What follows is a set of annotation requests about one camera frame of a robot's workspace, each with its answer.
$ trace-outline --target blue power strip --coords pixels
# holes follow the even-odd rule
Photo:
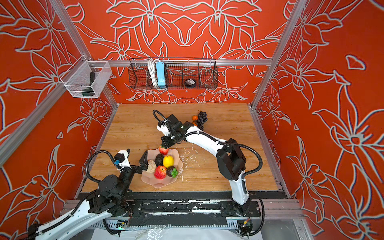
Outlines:
[[[156,72],[157,72],[157,84],[160,88],[165,88],[166,80],[164,77],[164,63],[156,63]]]

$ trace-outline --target yellow lemon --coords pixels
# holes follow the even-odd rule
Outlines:
[[[173,166],[173,157],[170,155],[166,155],[163,159],[163,166],[166,168]]]

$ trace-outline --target fruit bowl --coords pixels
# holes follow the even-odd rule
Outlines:
[[[148,150],[148,160],[155,160],[158,154],[160,154],[159,149]],[[178,172],[180,172],[180,169],[183,167],[183,162],[180,160],[179,152],[176,149],[170,149],[167,155],[173,157],[173,166]],[[166,176],[164,179],[157,179],[155,178],[154,173],[147,173],[147,171],[143,171],[141,174],[141,180],[154,186],[155,188],[161,188],[176,181],[178,176],[179,175],[176,177]]]

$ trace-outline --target wooden table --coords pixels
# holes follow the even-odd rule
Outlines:
[[[101,149],[115,155],[119,150],[131,149],[129,162],[139,165],[139,159],[145,150],[156,149],[161,144],[162,133],[156,129],[157,120],[152,111],[159,110],[165,117],[174,114],[181,122],[192,122],[192,116],[205,111],[208,121],[204,131],[221,139],[235,139],[238,143],[255,149],[263,158],[263,167],[257,173],[248,175],[249,191],[277,190],[271,169],[254,127],[248,106],[245,103],[209,103],[209,104],[121,104]],[[156,189],[141,181],[141,174],[135,174],[130,189],[135,192],[151,191],[230,191],[229,181],[219,172],[216,157],[201,147],[183,141],[172,148],[179,151],[183,161],[183,172],[176,182]],[[257,167],[257,158],[248,150],[242,149],[246,159],[246,168]],[[97,178],[115,174],[118,170],[106,154],[99,154],[90,174]],[[82,192],[97,188],[97,183],[87,181]]]

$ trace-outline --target white label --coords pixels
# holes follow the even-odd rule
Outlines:
[[[196,82],[195,82],[194,80],[192,80],[192,79],[188,79],[188,80],[186,81],[186,83],[188,83],[188,85],[193,85],[193,84],[195,84]]]

